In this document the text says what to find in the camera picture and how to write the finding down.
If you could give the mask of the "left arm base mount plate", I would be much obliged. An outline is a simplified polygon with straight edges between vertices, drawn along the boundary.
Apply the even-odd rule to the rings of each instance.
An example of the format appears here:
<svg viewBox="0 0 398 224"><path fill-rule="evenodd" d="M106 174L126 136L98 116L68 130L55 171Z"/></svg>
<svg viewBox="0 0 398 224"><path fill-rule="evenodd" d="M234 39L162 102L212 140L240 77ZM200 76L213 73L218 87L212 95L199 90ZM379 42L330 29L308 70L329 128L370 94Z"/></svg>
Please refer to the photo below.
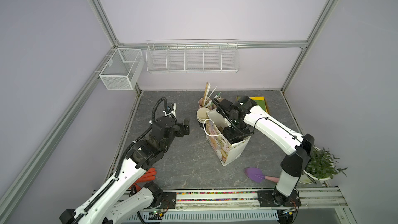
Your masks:
<svg viewBox="0 0 398 224"><path fill-rule="evenodd" d="M177 193L174 191L163 192L160 197L155 197L154 201L145 209L174 209L177 203Z"/></svg>

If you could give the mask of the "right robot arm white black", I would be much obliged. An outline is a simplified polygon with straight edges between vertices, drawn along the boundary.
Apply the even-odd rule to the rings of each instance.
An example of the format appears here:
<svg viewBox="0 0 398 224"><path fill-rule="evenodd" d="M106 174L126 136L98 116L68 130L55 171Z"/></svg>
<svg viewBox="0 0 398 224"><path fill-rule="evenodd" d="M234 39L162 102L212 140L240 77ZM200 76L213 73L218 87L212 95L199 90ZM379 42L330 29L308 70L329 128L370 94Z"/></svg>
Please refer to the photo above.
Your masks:
<svg viewBox="0 0 398 224"><path fill-rule="evenodd" d="M216 112L223 117L227 127L223 134L228 141L237 142L251 137L257 130L264 134L286 154L281 162L282 172L272 193L273 201L286 206L306 168L314 148L315 139L302 135L277 121L253 99L241 96L234 103L214 99Z"/></svg>

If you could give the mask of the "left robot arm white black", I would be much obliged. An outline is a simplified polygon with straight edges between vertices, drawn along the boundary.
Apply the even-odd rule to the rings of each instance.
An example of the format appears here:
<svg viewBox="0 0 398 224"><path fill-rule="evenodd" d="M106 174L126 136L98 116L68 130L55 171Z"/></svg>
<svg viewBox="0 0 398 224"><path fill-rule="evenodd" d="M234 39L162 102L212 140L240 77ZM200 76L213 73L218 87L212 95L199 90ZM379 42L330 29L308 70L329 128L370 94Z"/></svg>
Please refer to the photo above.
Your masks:
<svg viewBox="0 0 398 224"><path fill-rule="evenodd" d="M178 122L175 106L165 97L152 109L149 128L123 152L114 174L87 201L76 209L66 209L63 224L121 224L146 208L160 208L163 190L150 181L137 193L120 202L123 194L144 176L170 149L174 138L190 133L189 120Z"/></svg>

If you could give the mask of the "cartoon animal paper gift bag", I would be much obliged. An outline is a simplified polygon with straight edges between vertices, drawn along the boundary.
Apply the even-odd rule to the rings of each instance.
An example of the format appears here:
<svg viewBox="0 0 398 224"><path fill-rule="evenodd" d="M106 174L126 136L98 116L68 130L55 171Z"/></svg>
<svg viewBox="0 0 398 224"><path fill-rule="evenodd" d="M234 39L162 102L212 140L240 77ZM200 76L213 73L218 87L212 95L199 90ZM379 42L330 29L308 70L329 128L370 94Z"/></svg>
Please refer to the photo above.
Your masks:
<svg viewBox="0 0 398 224"><path fill-rule="evenodd" d="M228 121L216 109L207 112L203 123L206 138L217 154L221 164L226 166L236 160L246 148L250 137L238 138L238 142L227 138L227 131L232 130Z"/></svg>

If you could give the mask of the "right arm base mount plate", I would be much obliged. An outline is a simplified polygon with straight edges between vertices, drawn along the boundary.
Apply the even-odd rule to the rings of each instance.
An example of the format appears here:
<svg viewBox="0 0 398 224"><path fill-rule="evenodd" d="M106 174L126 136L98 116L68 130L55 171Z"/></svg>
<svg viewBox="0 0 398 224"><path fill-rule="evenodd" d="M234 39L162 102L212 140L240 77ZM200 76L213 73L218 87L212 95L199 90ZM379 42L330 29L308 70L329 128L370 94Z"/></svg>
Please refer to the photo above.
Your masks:
<svg viewBox="0 0 398 224"><path fill-rule="evenodd" d="M301 207L302 203L297 191L286 197L275 190L259 190L258 201L261 207Z"/></svg>

